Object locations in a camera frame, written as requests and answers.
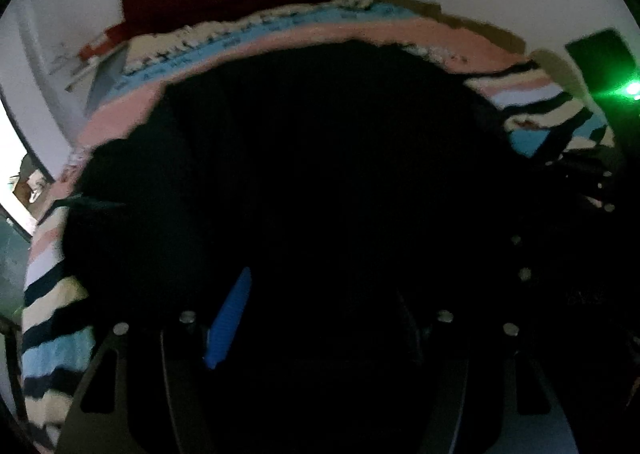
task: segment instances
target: striped blanket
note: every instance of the striped blanket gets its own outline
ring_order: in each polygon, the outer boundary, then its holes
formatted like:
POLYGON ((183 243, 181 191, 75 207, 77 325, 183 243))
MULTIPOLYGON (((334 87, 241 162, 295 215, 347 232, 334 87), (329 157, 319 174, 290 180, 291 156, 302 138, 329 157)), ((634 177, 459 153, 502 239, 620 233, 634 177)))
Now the striped blanket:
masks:
MULTIPOLYGON (((315 24, 274 32, 240 44, 189 69, 146 82, 104 104, 82 131, 78 149, 49 193, 50 209, 34 235, 23 316, 24 392, 33 438, 42 452, 53 450, 78 381, 95 347, 90 299, 65 266, 62 234, 74 184, 102 143, 126 138, 145 122, 166 84, 226 61, 284 48, 359 39, 402 44, 458 75, 478 94, 491 130, 500 130, 515 151, 533 162, 556 164, 581 155, 590 162, 614 147, 606 120, 571 98, 535 63, 513 55, 465 29, 425 18, 315 24)), ((611 176, 606 163, 591 178, 598 191, 611 176)))

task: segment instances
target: cream stripe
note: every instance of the cream stripe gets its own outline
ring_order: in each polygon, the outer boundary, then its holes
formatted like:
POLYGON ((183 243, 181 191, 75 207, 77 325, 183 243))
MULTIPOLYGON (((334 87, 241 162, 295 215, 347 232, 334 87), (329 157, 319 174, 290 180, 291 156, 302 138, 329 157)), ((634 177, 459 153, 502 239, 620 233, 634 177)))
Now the cream stripe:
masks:
POLYGON ((50 319, 56 309, 87 297, 88 293, 76 277, 63 278, 49 293, 22 311, 22 332, 50 319))
POLYGON ((534 124, 541 129, 556 127, 574 117, 583 108, 584 104, 582 101, 574 98, 573 100, 565 101, 560 107, 545 114, 515 114, 504 122, 504 129, 511 132, 516 129, 522 129, 527 123, 534 124))
POLYGON ((64 423, 71 402, 69 395, 54 389, 47 390, 40 400, 24 399, 29 421, 37 427, 43 427, 45 423, 64 423))
POLYGON ((63 259, 62 241, 54 241, 27 267, 24 288, 27 289, 63 259))
POLYGON ((604 136, 600 140, 600 144, 604 145, 605 147, 616 146, 616 142, 613 138, 613 130, 611 129, 610 125, 607 125, 607 130, 604 132, 604 136))
POLYGON ((544 69, 531 69, 530 71, 508 74, 507 76, 500 76, 499 78, 492 78, 490 76, 470 78, 465 84, 472 88, 486 87, 487 85, 491 87, 508 87, 510 85, 522 84, 546 77, 548 77, 548 74, 546 74, 544 69))

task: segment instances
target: black stripe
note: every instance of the black stripe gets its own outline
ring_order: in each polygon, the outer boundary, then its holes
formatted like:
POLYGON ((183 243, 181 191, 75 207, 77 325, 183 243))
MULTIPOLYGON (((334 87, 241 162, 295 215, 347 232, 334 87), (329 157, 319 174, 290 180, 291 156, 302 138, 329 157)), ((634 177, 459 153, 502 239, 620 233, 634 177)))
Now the black stripe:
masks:
POLYGON ((65 368, 55 368, 53 373, 39 378, 24 379, 24 395, 29 398, 41 399, 49 389, 55 389, 69 396, 73 396, 82 380, 82 372, 69 371, 65 368))
POLYGON ((33 423, 29 423, 27 432, 29 433, 29 436, 31 436, 31 439, 42 445, 44 448, 47 448, 49 450, 53 450, 56 448, 55 445, 53 445, 53 443, 51 442, 51 438, 49 437, 49 434, 47 434, 47 431, 44 427, 40 428, 33 423))
POLYGON ((459 74, 455 73, 456 76, 464 76, 465 80, 470 78, 502 78, 504 76, 509 76, 510 74, 518 74, 520 72, 533 71, 534 69, 540 69, 540 66, 535 63, 533 60, 529 62, 524 62, 523 64, 516 64, 511 66, 510 68, 505 69, 504 71, 497 72, 470 72, 469 74, 459 74))
POLYGON ((591 116, 593 116, 593 113, 588 108, 583 107, 574 117, 571 117, 557 127, 553 127, 542 145, 538 148, 534 159, 541 162, 557 159, 571 141, 574 130, 578 129, 578 127, 590 119, 591 116))
POLYGON ((42 277, 30 284, 24 291, 24 307, 28 308, 36 302, 37 299, 44 297, 53 289, 58 281, 64 277, 66 277, 65 261, 61 260, 42 277))
POLYGON ((589 135, 589 139, 593 139, 594 142, 600 143, 602 138, 604 138, 605 133, 607 132, 607 125, 602 127, 598 127, 597 129, 593 129, 591 134, 589 135))
POLYGON ((51 318, 24 332, 22 350, 27 351, 44 342, 81 331, 92 324, 94 317, 93 305, 87 298, 58 308, 51 318))
POLYGON ((572 98, 572 95, 568 92, 561 92, 557 96, 549 98, 549 100, 537 101, 526 105, 508 105, 500 112, 502 115, 502 123, 517 114, 546 114, 572 98))
POLYGON ((47 211, 44 213, 44 215, 40 218, 40 221, 38 222, 38 225, 41 225, 47 219, 49 219, 51 217, 51 214, 53 214, 53 212, 55 212, 56 209, 58 209, 60 207, 66 207, 67 205, 68 205, 68 201, 66 201, 66 198, 65 199, 56 199, 51 204, 51 206, 47 209, 47 211))

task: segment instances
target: light blue stripe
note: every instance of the light blue stripe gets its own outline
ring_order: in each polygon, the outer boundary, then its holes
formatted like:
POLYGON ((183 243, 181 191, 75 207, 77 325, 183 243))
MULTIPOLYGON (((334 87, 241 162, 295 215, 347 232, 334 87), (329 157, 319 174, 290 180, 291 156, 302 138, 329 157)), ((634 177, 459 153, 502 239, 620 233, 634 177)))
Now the light blue stripe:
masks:
POLYGON ((270 22, 251 26, 244 31, 241 30, 218 37, 192 51, 180 53, 166 62, 159 62, 149 66, 148 68, 134 72, 129 76, 123 76, 113 85, 113 87, 111 87, 111 90, 102 101, 113 100, 113 98, 134 90, 140 87, 140 85, 148 82, 155 82, 164 76, 169 76, 183 69, 190 68, 198 62, 229 49, 229 47, 235 47, 241 43, 251 42, 252 40, 256 40, 276 31, 285 31, 306 24, 364 22, 385 19, 402 20, 415 18, 417 16, 417 14, 405 8, 391 4, 379 3, 373 4, 368 10, 328 7, 310 13, 279 18, 270 22))
POLYGON ((22 354, 22 375, 25 378, 39 378, 53 373, 56 368, 85 371, 94 346, 94 334, 90 326, 72 335, 44 342, 22 354))
POLYGON ((574 130, 574 137, 580 136, 583 138, 588 138, 591 136, 591 133, 600 129, 601 127, 606 126, 607 120, 604 119, 600 114, 593 113, 593 116, 590 117, 587 121, 585 121, 580 127, 574 130))
POLYGON ((514 151, 530 158, 544 143, 548 134, 548 130, 517 129, 509 135, 509 141, 514 151))

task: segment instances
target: black metal frame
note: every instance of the black metal frame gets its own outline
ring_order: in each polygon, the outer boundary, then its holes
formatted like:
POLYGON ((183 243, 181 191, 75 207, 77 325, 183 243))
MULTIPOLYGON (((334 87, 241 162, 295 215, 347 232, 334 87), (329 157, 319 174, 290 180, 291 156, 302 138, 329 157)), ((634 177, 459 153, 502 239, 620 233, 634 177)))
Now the black metal frame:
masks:
MULTIPOLYGON (((513 454, 523 448, 530 448, 536 438, 541 443, 534 445, 536 452, 544 452, 545 446, 552 444, 562 447, 563 453, 577 454, 577 448, 568 425, 564 411, 558 402, 553 389, 540 367, 519 353, 516 339, 507 339, 503 346, 482 352, 478 357, 471 353, 469 323, 443 324, 435 323, 431 333, 423 333, 421 345, 425 358, 429 358, 431 367, 425 370, 426 376, 433 376, 433 401, 431 412, 425 422, 424 434, 417 454, 452 454, 466 452, 466 446, 458 445, 469 442, 465 420, 485 408, 486 402, 474 386, 484 385, 485 380, 476 376, 470 380, 470 371, 478 370, 478 364, 488 364, 490 369, 499 364, 502 374, 494 382, 502 387, 498 414, 502 417, 502 425, 498 425, 495 437, 488 442, 486 438, 481 447, 484 452, 492 454, 513 454), (542 410, 522 410, 521 401, 526 399, 520 394, 518 381, 518 363, 530 366, 533 384, 540 387, 542 398, 548 405, 542 410)), ((490 341, 500 339, 502 329, 494 329, 495 335, 490 341)), ((210 436, 209 424, 205 419, 204 409, 198 397, 198 385, 194 376, 198 359, 201 362, 202 352, 193 340, 193 332, 186 326, 170 326, 163 331, 145 334, 161 350, 164 384, 158 387, 164 393, 171 418, 175 445, 179 454, 214 454, 217 452, 210 436)), ((74 454, 75 452, 92 452, 94 454, 111 454, 127 452, 131 454, 155 454, 143 449, 129 429, 127 416, 129 400, 127 392, 127 347, 129 337, 116 335, 113 332, 102 343, 94 360, 82 377, 82 381, 74 402, 62 429, 56 452, 58 454, 74 454), (82 401, 88 394, 94 377, 97 376, 105 356, 115 352, 117 361, 113 391, 113 411, 108 413, 86 412, 82 409, 82 401)))
POLYGON ((9 412, 6 403, 0 398, 0 437, 5 436, 4 440, 14 445, 14 448, 20 448, 18 452, 36 453, 29 437, 25 433, 24 427, 27 423, 27 410, 24 403, 24 395, 20 386, 20 364, 18 363, 18 340, 17 335, 20 333, 20 326, 11 320, 0 315, 0 334, 4 336, 4 347, 6 351, 7 371, 9 373, 9 383, 11 384, 11 393, 14 398, 16 408, 17 421, 9 412))

